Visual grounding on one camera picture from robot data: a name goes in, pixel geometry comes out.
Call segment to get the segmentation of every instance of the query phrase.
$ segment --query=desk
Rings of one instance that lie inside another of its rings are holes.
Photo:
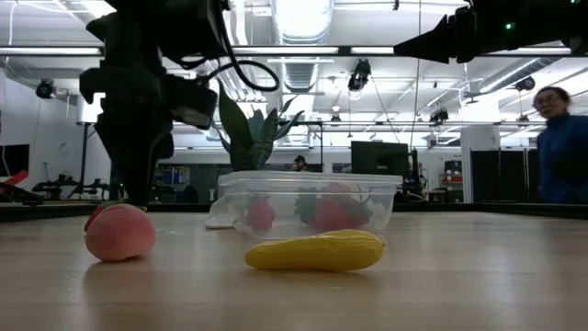
[[[101,264],[85,218],[0,224],[0,330],[588,329],[588,223],[396,213],[389,252],[339,274],[264,272],[235,231],[153,214],[149,258]]]

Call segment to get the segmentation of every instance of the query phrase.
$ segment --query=plastic container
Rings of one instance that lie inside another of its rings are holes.
[[[372,233],[390,220],[402,178],[349,174],[244,171],[219,177],[211,218],[259,239],[343,229]]]

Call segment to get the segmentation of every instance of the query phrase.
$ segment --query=peach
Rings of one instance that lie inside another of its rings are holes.
[[[108,207],[92,221],[85,246],[105,262],[145,255],[155,244],[155,230],[146,212],[129,204]]]

